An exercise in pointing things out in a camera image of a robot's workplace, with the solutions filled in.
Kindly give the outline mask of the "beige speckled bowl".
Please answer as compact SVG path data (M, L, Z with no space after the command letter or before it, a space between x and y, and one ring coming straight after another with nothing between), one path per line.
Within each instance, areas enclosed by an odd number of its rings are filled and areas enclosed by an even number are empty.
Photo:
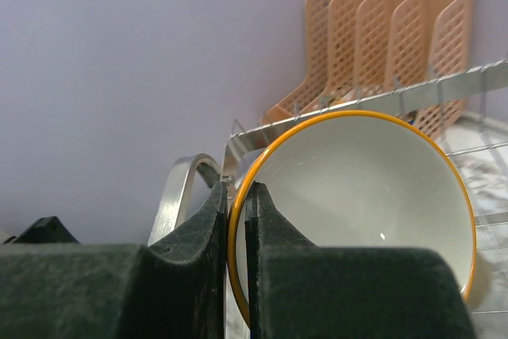
M473 208L459 172L414 126L367 110L336 111L276 138L247 170L229 214L233 295L249 320L245 199L264 183L278 211L316 245L430 248L471 294Z

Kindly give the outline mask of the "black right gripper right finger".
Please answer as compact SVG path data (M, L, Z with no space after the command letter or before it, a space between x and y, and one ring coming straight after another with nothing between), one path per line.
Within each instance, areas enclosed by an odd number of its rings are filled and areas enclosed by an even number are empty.
M320 248L275 207L245 199L254 338L473 338L449 266L423 248Z

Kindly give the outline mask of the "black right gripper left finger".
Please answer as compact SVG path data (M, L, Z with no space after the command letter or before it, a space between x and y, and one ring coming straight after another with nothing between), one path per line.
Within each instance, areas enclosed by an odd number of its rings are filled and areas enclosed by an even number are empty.
M227 190L145 245L1 247L4 338L222 338Z

